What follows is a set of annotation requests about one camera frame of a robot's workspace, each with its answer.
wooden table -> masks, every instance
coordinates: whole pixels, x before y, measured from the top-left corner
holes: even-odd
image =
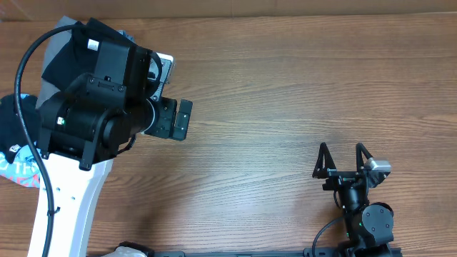
[[[89,253],[310,247],[340,215],[311,178],[319,144],[340,170],[355,145],[387,158],[370,190],[395,211],[405,256],[457,251],[457,15],[110,20],[177,60],[164,96],[194,102],[184,142],[140,136],[101,192]],[[0,96],[54,22],[0,24]],[[38,94],[40,47],[23,91]],[[0,179],[0,256],[25,256],[38,191]],[[342,224],[320,246],[344,240]]]

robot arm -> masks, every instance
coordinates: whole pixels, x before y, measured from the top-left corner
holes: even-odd
[[[386,203],[370,204],[368,201],[368,190],[377,187],[391,173],[390,163],[375,159],[362,143],[358,143],[356,165],[356,171],[338,171],[327,145],[321,144],[313,177],[326,180],[322,189],[333,191],[335,203],[341,208],[343,216],[319,231],[313,247],[305,249],[305,256],[402,256],[401,249],[389,246],[393,241],[392,208]],[[337,248],[316,249],[317,239],[322,232],[340,220],[346,223],[349,240],[340,243]]]
[[[40,37],[21,61],[15,96],[20,94],[22,72],[34,49],[66,29],[89,28],[61,27]],[[89,39],[87,51],[99,52],[94,72],[75,79],[39,109],[38,147],[49,180],[41,179],[29,257],[46,256],[48,250],[47,256],[53,257],[86,256],[96,203],[113,159],[133,146],[137,133],[177,141],[187,135],[192,102],[181,100],[176,111],[177,101],[162,97],[174,68],[172,56],[109,38]],[[21,118],[20,101],[16,110]],[[23,130],[27,135],[25,123]],[[127,147],[119,150],[129,139]],[[55,211],[48,204],[50,193]],[[51,238],[49,247],[45,238]]]

cable clip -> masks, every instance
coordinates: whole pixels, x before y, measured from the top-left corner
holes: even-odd
[[[55,211],[48,211],[48,216],[53,216],[54,214],[58,213],[60,211],[60,207],[57,206],[57,209]]]

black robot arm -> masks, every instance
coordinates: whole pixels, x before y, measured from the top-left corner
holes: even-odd
[[[177,100],[161,96],[173,57],[110,39],[97,51],[94,72],[80,75],[39,109],[42,158],[56,153],[88,171],[129,150],[137,133],[183,141],[192,102],[181,100],[177,111]]]
[[[401,249],[391,248],[388,243],[393,241],[393,211],[385,203],[368,201],[368,190],[382,183],[391,173],[388,161],[375,159],[362,143],[356,145],[356,171],[338,171],[330,151],[325,143],[321,144],[313,177],[325,179],[322,189],[333,191],[335,202],[341,206],[343,216],[330,222],[326,227],[337,221],[344,220],[348,241],[338,244],[336,248],[305,249],[304,256],[338,256],[338,257],[387,257],[402,256]]]

white label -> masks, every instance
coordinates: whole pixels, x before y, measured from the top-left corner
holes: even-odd
[[[92,40],[92,39],[89,39],[89,42],[87,42],[87,48],[91,49],[91,50],[94,50],[94,51],[98,51],[99,50],[99,42],[95,41],[95,40]]]
[[[64,124],[64,118],[58,117],[58,118],[57,118],[57,124],[58,124],[58,125],[63,125],[63,124]]]
[[[15,145],[9,148],[10,152],[17,153],[21,147],[19,145]]]

